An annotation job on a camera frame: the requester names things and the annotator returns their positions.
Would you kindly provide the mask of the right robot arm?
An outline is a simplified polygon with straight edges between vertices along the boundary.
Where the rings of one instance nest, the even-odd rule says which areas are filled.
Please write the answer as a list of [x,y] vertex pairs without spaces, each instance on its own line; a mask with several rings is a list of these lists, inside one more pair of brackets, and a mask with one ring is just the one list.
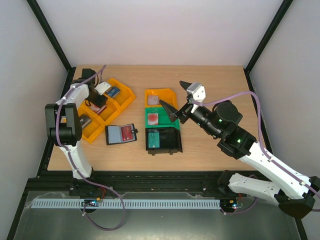
[[306,176],[283,163],[262,142],[262,130],[255,137],[239,126],[243,115],[232,103],[232,99],[245,92],[206,103],[205,87],[199,82],[180,81],[187,93],[186,104],[176,109],[164,100],[159,103],[171,122],[184,124],[192,120],[213,139],[217,147],[229,157],[255,168],[267,180],[246,177],[233,171],[224,171],[218,180],[218,191],[229,196],[231,193],[246,194],[279,207],[285,214],[302,219],[315,208],[315,198],[320,196],[320,179]]

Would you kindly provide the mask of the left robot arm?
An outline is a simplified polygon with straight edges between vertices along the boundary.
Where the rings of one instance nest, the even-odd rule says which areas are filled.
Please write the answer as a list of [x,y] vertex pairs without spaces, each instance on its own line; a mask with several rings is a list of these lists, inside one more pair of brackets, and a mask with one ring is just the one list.
[[75,80],[60,100],[45,106],[47,136],[66,156],[75,179],[86,180],[93,171],[81,145],[83,129],[78,109],[85,100],[98,108],[106,105],[104,93],[111,86],[102,80],[105,68],[87,79]]

